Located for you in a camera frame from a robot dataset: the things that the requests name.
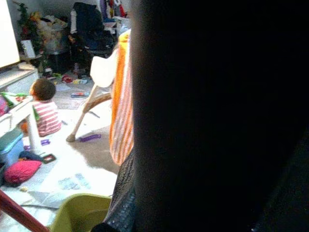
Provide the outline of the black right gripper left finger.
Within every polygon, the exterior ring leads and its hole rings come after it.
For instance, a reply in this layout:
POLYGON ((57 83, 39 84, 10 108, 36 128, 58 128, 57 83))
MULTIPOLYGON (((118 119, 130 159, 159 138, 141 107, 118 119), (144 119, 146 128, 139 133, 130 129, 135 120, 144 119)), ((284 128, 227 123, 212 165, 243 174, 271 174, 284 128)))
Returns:
POLYGON ((120 166, 107 215, 93 232, 135 231, 134 157, 128 155, 120 166))

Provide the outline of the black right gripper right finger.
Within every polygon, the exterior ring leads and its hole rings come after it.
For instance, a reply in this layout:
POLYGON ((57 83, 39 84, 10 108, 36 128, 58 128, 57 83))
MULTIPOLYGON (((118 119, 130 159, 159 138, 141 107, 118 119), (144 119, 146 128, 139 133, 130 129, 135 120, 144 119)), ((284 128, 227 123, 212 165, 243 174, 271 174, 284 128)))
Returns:
POLYGON ((309 130, 298 142, 253 232, 309 230, 309 130))

